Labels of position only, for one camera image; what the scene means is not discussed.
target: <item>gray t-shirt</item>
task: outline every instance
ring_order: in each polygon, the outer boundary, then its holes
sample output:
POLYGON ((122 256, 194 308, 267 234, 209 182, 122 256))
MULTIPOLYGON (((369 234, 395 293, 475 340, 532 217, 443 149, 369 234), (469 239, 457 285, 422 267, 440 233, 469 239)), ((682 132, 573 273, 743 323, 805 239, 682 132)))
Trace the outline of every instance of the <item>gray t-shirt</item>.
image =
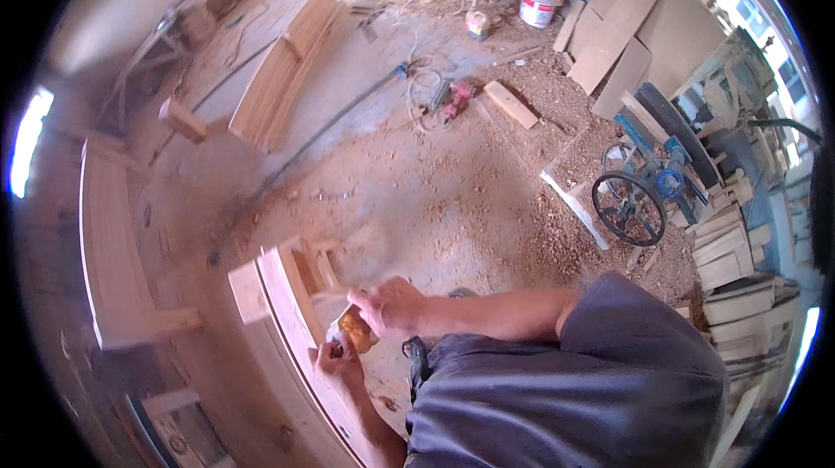
POLYGON ((558 344, 445 336, 407 413, 406 466, 704 466, 724 363, 682 316, 605 274, 558 344))

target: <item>person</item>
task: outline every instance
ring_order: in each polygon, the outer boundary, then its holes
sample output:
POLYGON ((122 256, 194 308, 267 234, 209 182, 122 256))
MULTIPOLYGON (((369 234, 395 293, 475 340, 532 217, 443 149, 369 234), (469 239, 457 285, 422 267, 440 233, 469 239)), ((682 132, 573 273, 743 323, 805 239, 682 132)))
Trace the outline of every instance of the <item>person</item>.
POLYGON ((711 460, 725 415, 724 363, 686 319, 619 274, 583 293, 464 298, 425 297, 393 277, 348 299, 381 338, 443 336, 413 365, 407 442, 374 409, 349 339, 339 358, 336 343, 311 349, 315 375, 359 423, 370 468, 711 460))

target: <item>bright light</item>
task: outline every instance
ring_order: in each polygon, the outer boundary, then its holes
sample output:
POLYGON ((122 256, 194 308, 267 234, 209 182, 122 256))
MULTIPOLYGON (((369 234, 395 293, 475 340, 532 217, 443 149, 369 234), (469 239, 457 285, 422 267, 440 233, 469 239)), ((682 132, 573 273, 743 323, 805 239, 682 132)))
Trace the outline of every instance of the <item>bright light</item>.
POLYGON ((788 167, 797 167, 800 165, 800 157, 798 155, 798 144, 789 144, 786 146, 788 153, 788 167))
POLYGON ((12 155, 12 171, 9 182, 12 193, 22 198, 26 193, 26 181, 29 179, 29 164, 32 163, 32 153, 35 152, 37 137, 43 128, 42 118, 46 117, 55 95, 43 87, 37 88, 37 94, 29 102, 29 108, 23 115, 20 127, 17 128, 17 139, 14 142, 12 155))
POLYGON ((809 353, 809 346, 812 344, 812 338, 815 337, 815 333, 818 331, 818 318, 820 315, 820 307, 809 308, 809 311, 806 313, 806 326, 803 328, 803 338, 800 340, 798 362, 794 364, 794 375, 792 376, 792 381, 788 384, 786 397, 783 398, 783 402, 780 404, 780 410, 778 412, 781 412, 783 406, 786 405, 788 396, 792 392, 792 388, 794 388, 794 382, 798 379, 800 369, 803 368, 803 362, 806 361, 806 354, 809 353))

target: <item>power drill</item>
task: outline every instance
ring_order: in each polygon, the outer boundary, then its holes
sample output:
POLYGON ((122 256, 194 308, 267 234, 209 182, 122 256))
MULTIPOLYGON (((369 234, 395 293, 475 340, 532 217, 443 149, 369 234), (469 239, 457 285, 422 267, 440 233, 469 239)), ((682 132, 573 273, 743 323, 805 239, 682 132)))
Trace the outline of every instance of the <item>power drill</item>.
POLYGON ((444 126, 446 126, 450 120, 458 116, 458 113, 464 108, 467 104, 467 98, 472 98, 475 95, 475 86, 467 82, 466 80, 453 80, 449 83, 449 90, 451 90, 455 97, 453 97, 453 103, 447 104, 444 107, 444 113, 446 113, 446 117, 444 117, 444 126))

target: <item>white bucket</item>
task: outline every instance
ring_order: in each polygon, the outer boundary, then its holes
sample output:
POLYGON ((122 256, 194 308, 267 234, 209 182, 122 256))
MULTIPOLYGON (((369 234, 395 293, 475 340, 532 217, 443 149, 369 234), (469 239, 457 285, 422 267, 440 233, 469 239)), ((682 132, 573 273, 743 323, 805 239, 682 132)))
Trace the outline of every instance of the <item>white bucket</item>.
POLYGON ((554 19, 554 13, 565 0, 519 0, 519 17, 525 24, 544 28, 554 19))

